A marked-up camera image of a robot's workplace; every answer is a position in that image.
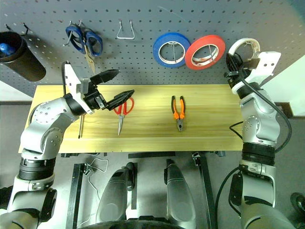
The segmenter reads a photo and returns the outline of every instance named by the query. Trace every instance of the white wall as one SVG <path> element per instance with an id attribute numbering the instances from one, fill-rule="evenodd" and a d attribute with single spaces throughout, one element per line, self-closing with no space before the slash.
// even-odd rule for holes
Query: white wall
<path id="1" fill-rule="evenodd" d="M 305 115 L 305 55 L 262 86 L 274 102 L 289 102 L 294 115 Z"/>
<path id="2" fill-rule="evenodd" d="M 0 101 L 32 101 L 33 98 L 0 81 Z"/>

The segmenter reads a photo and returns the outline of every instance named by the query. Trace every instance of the wooden board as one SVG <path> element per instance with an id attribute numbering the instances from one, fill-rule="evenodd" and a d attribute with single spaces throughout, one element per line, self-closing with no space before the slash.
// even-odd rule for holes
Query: wooden board
<path id="1" fill-rule="evenodd" d="M 117 114 L 96 110 L 84 117 L 81 139 L 79 120 L 66 130 L 60 153 L 241 150 L 242 141 L 229 130 L 242 119 L 239 98 L 229 85 L 99 85 L 107 101 L 130 89 L 135 106 L 119 136 Z M 172 95 L 185 99 L 182 132 L 171 111 Z M 37 86 L 31 110 L 61 96 L 60 85 Z M 180 112 L 179 100 L 176 107 Z"/>

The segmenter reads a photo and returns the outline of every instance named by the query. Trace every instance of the pegboard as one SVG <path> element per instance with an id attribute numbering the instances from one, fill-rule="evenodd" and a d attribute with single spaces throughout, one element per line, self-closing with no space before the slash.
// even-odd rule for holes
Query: pegboard
<path id="1" fill-rule="evenodd" d="M 186 65 L 171 69 L 157 64 L 153 43 L 169 31 L 183 34 L 191 43 L 208 34 L 220 35 L 226 52 L 240 38 L 256 38 L 262 51 L 282 53 L 275 74 L 305 54 L 303 0 L 2 0 L 0 8 L 1 31 L 7 30 L 6 23 L 22 34 L 22 24 L 26 23 L 31 29 L 25 37 L 27 44 L 46 68 L 45 78 L 33 83 L 0 66 L 0 80 L 30 96 L 38 84 L 61 84 L 63 61 L 69 60 L 73 67 L 92 75 L 83 54 L 72 45 L 62 46 L 67 41 L 65 28 L 70 20 L 82 20 L 102 37 L 102 56 L 95 58 L 97 72 L 121 70 L 108 84 L 226 83 L 225 56 L 201 71 Z M 123 35 L 132 34 L 132 20 L 134 40 L 116 39 L 119 19 Z"/>

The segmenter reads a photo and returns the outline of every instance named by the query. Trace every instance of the orange pliers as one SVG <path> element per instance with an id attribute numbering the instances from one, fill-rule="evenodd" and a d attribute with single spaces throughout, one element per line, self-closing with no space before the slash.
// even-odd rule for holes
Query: orange pliers
<path id="1" fill-rule="evenodd" d="M 176 111 L 176 102 L 175 102 L 175 96 L 172 96 L 172 112 L 173 116 L 176 119 L 177 122 L 177 127 L 178 130 L 181 132 L 183 128 L 183 119 L 185 117 L 184 112 L 185 112 L 185 104 L 184 104 L 184 99 L 183 96 L 180 96 L 180 107 L 181 107 L 181 112 L 180 115 Z"/>

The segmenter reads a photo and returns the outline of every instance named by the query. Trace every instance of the blue scissors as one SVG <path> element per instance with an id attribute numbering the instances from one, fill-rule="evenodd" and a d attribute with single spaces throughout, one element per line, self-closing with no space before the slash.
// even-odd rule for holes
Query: blue scissors
<path id="1" fill-rule="evenodd" d="M 94 33 L 91 29 L 81 28 L 80 26 L 71 23 L 70 26 L 66 28 L 66 33 L 68 37 L 71 35 L 71 44 L 85 55 L 89 67 L 95 73 L 94 57 L 100 56 L 103 50 L 103 41 L 100 36 Z M 97 51 L 93 49 L 93 46 L 98 43 L 99 48 Z"/>

